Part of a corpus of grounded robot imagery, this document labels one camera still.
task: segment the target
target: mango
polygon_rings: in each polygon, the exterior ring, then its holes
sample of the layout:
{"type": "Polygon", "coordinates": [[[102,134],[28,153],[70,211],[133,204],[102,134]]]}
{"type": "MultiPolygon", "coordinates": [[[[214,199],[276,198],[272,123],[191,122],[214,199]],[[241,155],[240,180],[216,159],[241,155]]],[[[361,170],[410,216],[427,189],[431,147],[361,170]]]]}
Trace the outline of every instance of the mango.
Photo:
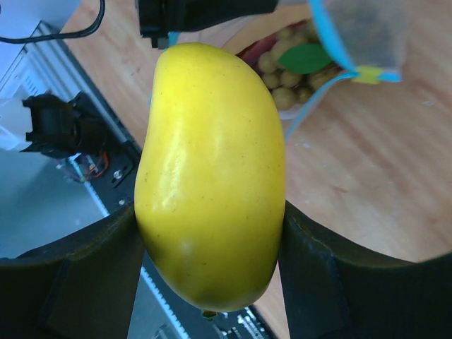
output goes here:
{"type": "Polygon", "coordinates": [[[258,74],[204,44],[163,52],[135,212],[165,282],[206,311],[254,303],[275,270],[284,208],[283,130],[258,74]]]}

